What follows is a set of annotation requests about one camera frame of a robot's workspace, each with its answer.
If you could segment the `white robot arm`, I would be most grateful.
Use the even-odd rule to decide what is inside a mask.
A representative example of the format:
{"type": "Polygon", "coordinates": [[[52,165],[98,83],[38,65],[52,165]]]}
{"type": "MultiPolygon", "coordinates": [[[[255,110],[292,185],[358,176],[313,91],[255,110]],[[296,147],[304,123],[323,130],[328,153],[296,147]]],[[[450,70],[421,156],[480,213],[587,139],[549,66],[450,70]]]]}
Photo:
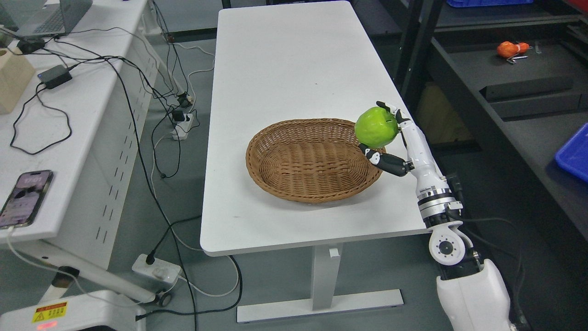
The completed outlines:
{"type": "Polygon", "coordinates": [[[420,214],[430,230],[429,251],[441,266],[439,302],[455,331],[514,331],[510,297],[496,265],[481,258],[459,228],[464,207],[438,175],[417,177],[420,214]]]}

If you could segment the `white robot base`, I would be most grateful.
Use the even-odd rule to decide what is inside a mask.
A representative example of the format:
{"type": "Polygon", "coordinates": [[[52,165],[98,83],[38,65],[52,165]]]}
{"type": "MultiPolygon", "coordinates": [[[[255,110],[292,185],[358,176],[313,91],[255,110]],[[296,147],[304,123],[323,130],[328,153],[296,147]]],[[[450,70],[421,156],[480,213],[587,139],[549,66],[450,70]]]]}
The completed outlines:
{"type": "Polygon", "coordinates": [[[95,291],[2,314],[3,331],[145,331],[145,310],[124,295],[95,291]]]}

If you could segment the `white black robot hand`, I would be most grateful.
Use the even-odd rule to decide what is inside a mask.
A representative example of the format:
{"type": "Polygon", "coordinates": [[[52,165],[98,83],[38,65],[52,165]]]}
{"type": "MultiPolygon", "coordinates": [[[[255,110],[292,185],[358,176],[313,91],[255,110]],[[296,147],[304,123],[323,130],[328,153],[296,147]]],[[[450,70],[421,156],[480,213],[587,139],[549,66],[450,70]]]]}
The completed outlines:
{"type": "Polygon", "coordinates": [[[366,159],[382,171],[403,177],[412,173],[417,179],[417,195],[433,196],[437,193],[448,193],[449,186],[437,172],[435,161],[426,138],[409,117],[405,116],[397,107],[378,101],[376,107],[385,108],[393,114],[398,123],[399,134],[407,151],[407,159],[395,155],[382,153],[378,149],[369,148],[360,143],[359,149],[366,159]]]}

